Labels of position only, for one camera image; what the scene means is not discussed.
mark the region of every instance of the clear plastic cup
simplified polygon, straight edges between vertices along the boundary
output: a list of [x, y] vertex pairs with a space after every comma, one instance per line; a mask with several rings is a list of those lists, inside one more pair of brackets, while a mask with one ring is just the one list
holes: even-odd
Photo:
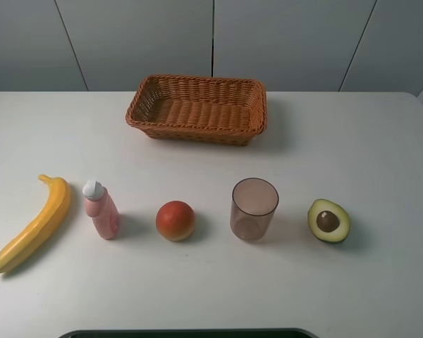
[[279, 203], [274, 186], [261, 178], [239, 181], [232, 192], [231, 229], [236, 237], [257, 241], [268, 230]]

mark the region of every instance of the peach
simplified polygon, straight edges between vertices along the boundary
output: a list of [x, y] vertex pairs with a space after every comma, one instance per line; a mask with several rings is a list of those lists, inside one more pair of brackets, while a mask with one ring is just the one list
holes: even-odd
[[155, 224], [161, 236], [179, 242], [194, 232], [195, 212], [185, 202], [171, 201], [160, 208]]

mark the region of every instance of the cup rim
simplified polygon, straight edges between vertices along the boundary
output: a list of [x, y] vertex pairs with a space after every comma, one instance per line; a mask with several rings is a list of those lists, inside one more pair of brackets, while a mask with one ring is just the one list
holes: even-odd
[[[235, 189], [237, 188], [238, 185], [240, 185], [240, 183], [247, 181], [247, 180], [259, 180], [259, 181], [263, 181], [265, 183], [268, 183], [269, 185], [272, 186], [272, 188], [274, 189], [274, 191], [276, 192], [276, 196], [277, 196], [277, 202], [276, 205], [268, 212], [268, 213], [264, 213], [262, 215], [253, 215], [251, 213], [247, 213], [246, 211], [244, 211], [242, 208], [239, 207], [239, 205], [237, 204], [237, 202], [235, 202]], [[254, 217], [262, 217], [262, 216], [266, 216], [269, 215], [270, 213], [272, 213], [273, 211], [275, 211], [277, 209], [277, 206], [279, 205], [279, 193], [277, 192], [277, 189], [275, 186], [273, 186], [270, 182], [268, 182], [267, 180], [264, 180], [262, 178], [258, 178], [258, 177], [247, 177], [242, 179], [241, 181], [239, 181], [237, 184], [235, 184], [235, 186], [232, 189], [232, 202], [233, 204], [235, 204], [235, 206], [238, 208], [239, 211], [241, 211], [242, 213], [245, 213], [246, 215], [249, 216], [254, 216]]]

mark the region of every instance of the banana stem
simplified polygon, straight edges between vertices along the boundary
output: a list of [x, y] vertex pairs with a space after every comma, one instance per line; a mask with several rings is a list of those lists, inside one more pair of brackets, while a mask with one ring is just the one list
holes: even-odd
[[49, 184], [51, 178], [47, 175], [39, 175], [37, 178], [39, 178], [41, 181], [43, 181], [45, 184]]

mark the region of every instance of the avocado skin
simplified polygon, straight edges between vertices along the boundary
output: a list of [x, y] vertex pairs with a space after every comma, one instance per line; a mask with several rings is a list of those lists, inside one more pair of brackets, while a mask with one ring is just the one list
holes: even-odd
[[319, 241], [323, 242], [323, 243], [326, 243], [326, 244], [337, 245], [337, 244], [341, 244], [341, 243], [343, 243], [343, 242], [345, 241], [345, 239], [347, 239], [347, 238], [348, 238], [348, 236], [346, 236], [345, 238], [343, 238], [341, 241], [338, 241], [338, 242], [329, 242], [329, 241], [325, 241], [325, 240], [323, 240], [323, 239], [318, 238], [317, 236], [315, 236], [315, 238], [316, 238], [316, 239], [318, 239]]

